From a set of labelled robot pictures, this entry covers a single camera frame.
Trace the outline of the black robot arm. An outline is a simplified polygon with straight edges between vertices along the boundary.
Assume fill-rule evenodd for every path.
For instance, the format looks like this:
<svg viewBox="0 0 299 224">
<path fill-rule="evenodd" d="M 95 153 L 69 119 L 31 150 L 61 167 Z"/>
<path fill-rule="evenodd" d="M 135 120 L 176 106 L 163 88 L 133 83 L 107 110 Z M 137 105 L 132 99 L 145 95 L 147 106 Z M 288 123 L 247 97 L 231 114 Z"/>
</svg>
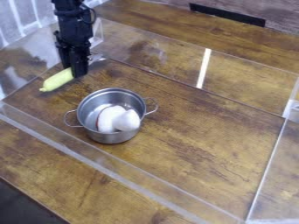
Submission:
<svg viewBox="0 0 299 224">
<path fill-rule="evenodd" d="M 93 37 L 92 25 L 96 18 L 96 12 L 83 1 L 51 0 L 60 27 L 53 33 L 55 45 L 63 67 L 71 69 L 73 78 L 84 76 L 89 70 L 89 39 Z"/>
</svg>

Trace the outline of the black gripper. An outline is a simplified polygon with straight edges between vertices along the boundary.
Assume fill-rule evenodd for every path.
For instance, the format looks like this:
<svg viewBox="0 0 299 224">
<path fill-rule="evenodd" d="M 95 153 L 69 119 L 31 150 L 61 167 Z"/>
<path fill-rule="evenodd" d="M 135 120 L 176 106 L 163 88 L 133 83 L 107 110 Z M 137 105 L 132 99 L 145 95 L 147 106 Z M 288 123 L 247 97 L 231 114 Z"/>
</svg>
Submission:
<svg viewBox="0 0 299 224">
<path fill-rule="evenodd" d="M 53 33 L 64 68 L 79 78 L 89 70 L 89 39 L 93 37 L 89 11 L 56 11 L 60 29 Z"/>
</svg>

